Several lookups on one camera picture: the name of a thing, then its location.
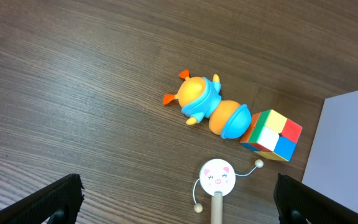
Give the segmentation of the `wooden pig rattle drum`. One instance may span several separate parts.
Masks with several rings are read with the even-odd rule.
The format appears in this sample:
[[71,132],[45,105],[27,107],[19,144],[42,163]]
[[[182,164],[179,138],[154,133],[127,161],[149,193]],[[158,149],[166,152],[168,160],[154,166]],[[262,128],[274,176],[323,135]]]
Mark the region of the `wooden pig rattle drum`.
[[211,159],[200,169],[199,177],[195,181],[192,197],[194,201],[193,209],[196,213],[203,211],[202,204],[196,200],[196,187],[201,185],[202,189],[211,196],[211,224],[223,223],[223,197],[229,194],[235,184],[237,177],[247,177],[256,169],[264,166],[261,159],[254,162],[254,168],[246,174],[237,174],[230,163],[223,159]]

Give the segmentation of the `colourful 2x2 puzzle cube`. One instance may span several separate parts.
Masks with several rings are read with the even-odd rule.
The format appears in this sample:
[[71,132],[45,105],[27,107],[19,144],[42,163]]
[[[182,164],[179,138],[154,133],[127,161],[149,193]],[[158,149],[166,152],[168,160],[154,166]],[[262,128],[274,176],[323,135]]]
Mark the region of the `colourful 2x2 puzzle cube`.
[[253,114],[240,143],[270,160],[288,162],[295,151],[302,126],[275,110]]

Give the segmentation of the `orange blue duck toy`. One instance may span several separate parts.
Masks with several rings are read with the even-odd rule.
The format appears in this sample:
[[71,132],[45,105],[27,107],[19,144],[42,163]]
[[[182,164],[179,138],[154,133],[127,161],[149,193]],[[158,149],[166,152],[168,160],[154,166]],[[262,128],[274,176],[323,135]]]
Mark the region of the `orange blue duck toy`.
[[192,77],[189,70],[179,73],[183,80],[176,94],[166,94],[162,103],[167,105],[177,100],[181,112],[188,117],[191,126],[208,119],[209,129],[223,139],[241,137],[250,127],[252,115],[246,104],[224,100],[220,95],[221,82],[217,74],[213,79]]

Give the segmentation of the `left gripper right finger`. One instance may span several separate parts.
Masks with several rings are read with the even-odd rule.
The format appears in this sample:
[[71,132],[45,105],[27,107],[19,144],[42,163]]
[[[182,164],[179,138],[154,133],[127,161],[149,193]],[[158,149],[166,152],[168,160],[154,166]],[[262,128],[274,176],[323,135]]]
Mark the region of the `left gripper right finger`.
[[358,224],[358,213],[289,175],[278,174],[273,198],[280,224]]

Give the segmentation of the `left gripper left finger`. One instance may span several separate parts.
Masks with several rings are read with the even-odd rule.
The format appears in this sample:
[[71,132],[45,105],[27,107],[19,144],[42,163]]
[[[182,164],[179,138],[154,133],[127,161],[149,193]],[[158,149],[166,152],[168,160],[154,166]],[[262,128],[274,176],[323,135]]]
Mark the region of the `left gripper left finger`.
[[68,174],[0,211],[0,223],[76,223],[85,199],[80,175]]

